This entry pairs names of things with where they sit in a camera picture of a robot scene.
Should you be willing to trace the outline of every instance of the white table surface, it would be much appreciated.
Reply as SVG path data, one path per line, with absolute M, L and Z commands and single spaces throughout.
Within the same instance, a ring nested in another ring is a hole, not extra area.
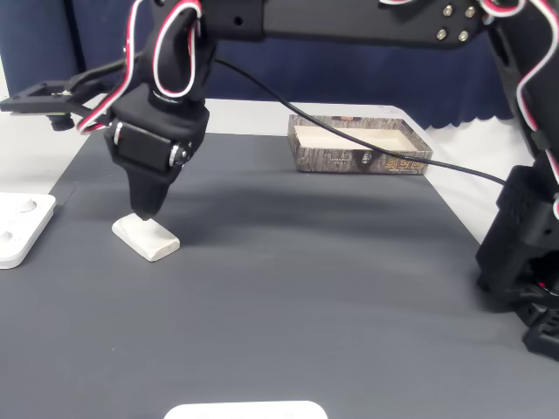
M 1 73 L 0 98 L 7 95 Z M 378 106 L 297 104 L 315 115 L 377 116 Z M 274 102 L 208 100 L 208 133 L 286 135 L 291 111 Z M 390 112 L 396 108 L 385 107 Z M 433 159 L 506 178 L 532 158 L 512 121 L 474 120 L 460 127 L 427 130 Z M 0 192 L 47 194 L 85 142 L 75 130 L 54 133 L 40 116 L 0 113 Z M 425 177 L 478 241 L 493 221 L 500 186 L 475 176 L 429 167 Z

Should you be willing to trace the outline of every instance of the black cable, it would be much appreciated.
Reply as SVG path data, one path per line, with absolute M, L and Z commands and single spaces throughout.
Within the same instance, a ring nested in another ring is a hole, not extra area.
M 262 88 L 263 90 L 268 92 L 270 95 L 272 95 L 283 106 L 285 106 L 288 109 L 292 110 L 293 112 L 297 113 L 300 117 L 314 123 L 315 125 L 317 125 L 321 128 L 326 129 L 327 131 L 329 131 L 332 134 L 336 134 L 336 135 L 338 135 L 342 138 L 345 138 L 346 140 L 352 141 L 355 144 L 359 144 L 359 145 L 364 146 L 366 148 L 370 148 L 371 150 L 378 151 L 379 153 L 383 153 L 385 155 L 390 155 L 392 157 L 396 157 L 397 159 L 407 160 L 407 161 L 415 161 L 415 162 L 418 162 L 418 163 L 430 164 L 432 166 L 440 166 L 441 168 L 449 168 L 451 170 L 457 170 L 459 172 L 467 173 L 469 175 L 482 177 L 484 179 L 487 179 L 488 181 L 493 181 L 493 182 L 499 183 L 499 185 L 504 185 L 505 184 L 505 181 L 503 181 L 499 177 L 489 175 L 487 173 L 479 172 L 478 170 L 472 170 L 470 168 L 462 168 L 460 166 L 455 166 L 453 164 L 443 163 L 441 161 L 434 161 L 434 160 L 430 160 L 430 159 L 424 159 L 422 157 L 408 157 L 407 155 L 401 155 L 399 153 L 394 153 L 392 151 L 385 150 L 384 148 L 373 146 L 373 145 L 369 144 L 368 142 L 359 140 L 358 138 L 352 137 L 349 134 L 345 134 L 342 131 L 338 131 L 337 129 L 331 127 L 330 125 L 313 118 L 308 113 L 304 113 L 298 107 L 292 105 L 291 103 L 289 103 L 289 101 L 285 100 L 279 93 L 276 93 L 271 87 L 268 87 L 262 81 L 258 80 L 255 76 L 253 76 L 249 72 L 243 70 L 242 68 L 238 67 L 237 65 L 234 65 L 233 63 L 230 63 L 229 61 L 226 61 L 226 60 L 221 59 L 221 58 L 216 58 L 215 61 L 216 61 L 216 63 L 224 65 L 225 67 L 228 67 L 228 68 L 232 69 L 233 71 L 238 72 L 242 76 L 246 77 L 252 83 L 254 83 L 255 85 L 259 86 L 260 88 Z
M 134 60 L 138 61 L 141 55 L 142 52 L 137 52 L 134 55 Z M 88 81 L 100 79 L 101 77 L 105 77 L 113 72 L 118 72 L 119 70 L 124 68 L 125 64 L 126 60 L 123 58 L 119 59 L 118 61 L 114 61 L 113 63 L 102 65 L 101 67 L 93 68 L 92 70 L 88 70 L 87 72 L 77 74 L 68 80 L 65 88 L 68 92 L 73 92 Z

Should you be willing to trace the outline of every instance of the dark blue curtain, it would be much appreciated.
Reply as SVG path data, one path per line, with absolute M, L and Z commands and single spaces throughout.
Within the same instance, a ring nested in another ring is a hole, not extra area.
M 78 71 L 62 0 L 0 0 L 0 57 L 11 94 Z
M 10 88 L 19 89 L 30 79 L 39 81 L 52 77 L 41 64 L 45 52 L 54 53 L 58 48 L 55 42 L 63 46 L 69 44 L 65 40 L 64 22 L 42 23 L 46 27 L 35 31 L 37 21 L 22 13 L 26 3 L 59 2 L 0 2 L 0 16 L 5 22 L 19 19 L 18 24 L 27 26 L 27 32 L 15 38 L 18 29 L 14 24 L 9 25 L 8 30 L 0 29 L 3 34 L 0 54 L 10 74 L 14 75 L 8 80 Z M 74 0 L 73 4 L 86 66 L 92 68 L 121 58 L 131 0 Z M 47 15 L 54 13 L 54 10 L 45 11 Z M 140 45 L 145 42 L 151 26 L 148 7 L 144 4 L 136 38 Z M 55 31 L 59 32 L 57 40 L 52 39 L 51 32 Z M 22 43 L 26 48 L 16 46 Z M 10 53 L 5 58 L 3 49 L 10 44 L 7 47 Z M 459 125 L 462 121 L 484 120 L 495 115 L 501 119 L 511 117 L 484 36 L 456 51 L 269 39 L 257 44 L 223 42 L 218 55 L 242 65 L 293 101 L 393 105 L 402 108 L 423 127 Z M 49 65 L 62 67 L 57 74 L 64 78 L 72 68 L 72 59 L 65 53 L 56 60 L 60 62 Z M 29 74 L 19 77 L 18 70 Z M 256 86 L 218 65 L 207 90 L 211 98 L 270 99 Z

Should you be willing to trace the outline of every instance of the screw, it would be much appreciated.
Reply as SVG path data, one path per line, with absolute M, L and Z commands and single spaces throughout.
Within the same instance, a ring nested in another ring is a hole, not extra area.
M 465 15 L 468 19 L 471 19 L 473 17 L 473 15 L 475 15 L 475 7 L 473 7 L 473 6 L 468 7 L 466 9 Z
M 445 38 L 446 38 L 446 29 L 441 29 L 440 31 L 437 32 L 437 39 L 439 41 L 442 41 Z
M 443 9 L 443 16 L 449 17 L 452 14 L 452 5 L 447 4 L 446 7 Z
M 462 31 L 459 35 L 458 35 L 458 40 L 460 42 L 466 42 L 468 40 L 469 34 L 468 31 Z

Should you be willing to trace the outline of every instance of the cable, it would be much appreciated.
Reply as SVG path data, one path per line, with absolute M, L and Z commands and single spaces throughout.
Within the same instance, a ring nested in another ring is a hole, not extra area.
M 481 9 L 483 9 L 488 15 L 494 17 L 511 17 L 514 16 L 524 9 L 526 5 L 526 0 L 519 0 L 518 4 L 512 7 L 503 7 L 495 4 L 492 0 L 480 0 Z
M 262 81 L 257 79 L 255 76 L 253 76 L 249 72 L 247 72 L 247 71 L 243 70 L 242 68 L 238 67 L 237 65 L 234 65 L 233 63 L 230 63 L 229 61 L 226 61 L 226 60 L 221 59 L 221 58 L 216 58 L 215 61 L 216 61 L 216 63 L 224 65 L 225 67 L 228 67 L 228 68 L 232 69 L 234 72 L 238 72 L 240 75 L 246 77 L 252 83 L 254 83 L 255 85 L 259 86 L 260 88 L 262 88 L 263 90 L 268 92 L 268 94 L 273 96 L 283 106 L 285 106 L 286 108 L 290 109 L 291 111 L 297 113 L 300 117 L 314 123 L 318 127 L 326 129 L 327 131 L 329 131 L 332 134 L 336 134 L 336 135 L 338 135 L 342 138 L 345 138 L 346 140 L 352 141 L 355 144 L 359 144 L 359 145 L 364 146 L 366 148 L 370 148 L 371 150 L 375 150 L 375 151 L 377 151 L 379 153 L 383 153 L 385 155 L 390 155 L 392 157 L 396 157 L 397 159 L 406 160 L 406 161 L 415 161 L 415 162 L 423 163 L 423 164 L 430 164 L 432 166 L 439 166 L 441 168 L 449 168 L 451 170 L 456 170 L 456 171 L 459 171 L 459 172 L 467 173 L 469 175 L 482 177 L 482 178 L 487 179 L 489 181 L 499 183 L 499 185 L 504 185 L 505 184 L 505 181 L 503 181 L 502 179 L 500 179 L 496 176 L 493 176 L 493 175 L 488 175 L 487 173 L 479 172 L 478 170 L 472 170 L 470 168 L 462 168 L 460 166 L 455 166 L 453 164 L 443 163 L 441 161 L 434 161 L 434 160 L 430 160 L 430 159 L 424 159 L 422 157 L 409 157 L 407 155 L 401 155 L 399 153 L 394 153 L 392 151 L 385 150 L 384 148 L 373 146 L 373 145 L 369 144 L 368 142 L 359 140 L 358 138 L 352 137 L 349 134 L 345 134 L 342 131 L 338 131 L 337 129 L 331 127 L 330 125 L 325 124 L 324 122 L 321 122 L 321 121 L 317 120 L 316 118 L 313 118 L 311 115 L 301 111 L 298 107 L 292 105 L 291 103 L 289 103 L 289 101 L 284 99 L 279 93 L 276 93 L 271 87 L 265 85 Z
M 163 23 L 161 29 L 159 30 L 159 35 L 157 36 L 157 41 L 155 42 L 155 50 L 154 50 L 154 80 L 155 85 L 159 89 L 161 93 L 169 98 L 182 98 L 186 96 L 190 89 L 194 86 L 194 79 L 196 77 L 196 32 L 197 32 L 197 25 L 193 24 L 190 28 L 189 32 L 189 54 L 190 54 L 190 82 L 186 86 L 186 88 L 182 92 L 171 92 L 163 87 L 161 81 L 159 80 L 159 56 L 161 54 L 161 47 L 163 44 L 163 40 L 165 39 L 165 35 L 167 31 L 171 27 L 171 25 L 175 22 L 175 20 L 179 17 L 179 15 L 187 9 L 192 9 L 197 14 L 197 19 L 202 17 L 202 5 L 198 0 L 182 0 L 180 3 L 177 3 L 173 10 L 169 13 L 165 22 Z
M 551 45 L 549 46 L 548 52 L 542 58 L 542 60 L 530 70 L 521 80 L 518 87 L 516 88 L 516 100 L 518 101 L 518 107 L 521 110 L 524 120 L 532 129 L 532 131 L 537 131 L 538 126 L 532 117 L 531 113 L 526 106 L 526 102 L 522 96 L 522 90 L 524 86 L 551 60 L 553 55 L 557 50 L 559 45 L 559 20 L 557 20 L 557 15 L 551 7 L 544 0 L 529 0 L 548 20 L 549 26 L 551 27 Z
M 77 126 L 78 132 L 80 134 L 90 134 L 96 129 L 101 129 L 102 125 L 97 124 L 89 127 L 90 124 L 94 123 L 102 114 L 104 114 L 113 103 L 127 91 L 130 82 L 132 81 L 132 76 L 134 74 L 135 65 L 135 23 L 136 15 L 138 14 L 138 7 L 143 0 L 135 0 L 132 8 L 130 9 L 130 14 L 128 16 L 128 27 L 126 36 L 126 73 L 122 83 L 116 87 L 106 98 L 101 101 L 101 103 L 94 108 L 94 110 L 87 115 L 86 118 L 81 120 Z
M 388 5 L 399 5 L 399 4 L 406 4 L 411 3 L 414 0 L 378 0 L 379 3 L 388 4 Z
M 134 61 L 137 62 L 138 59 L 140 59 L 141 55 L 142 52 L 136 53 L 134 55 Z M 119 59 L 118 61 L 114 61 L 113 63 L 105 64 L 100 67 L 93 68 L 92 70 L 82 72 L 69 79 L 66 83 L 65 88 L 68 92 L 74 92 L 78 87 L 82 86 L 88 81 L 100 79 L 101 77 L 105 77 L 113 72 L 118 72 L 119 70 L 123 69 L 125 65 L 126 59 L 123 58 Z

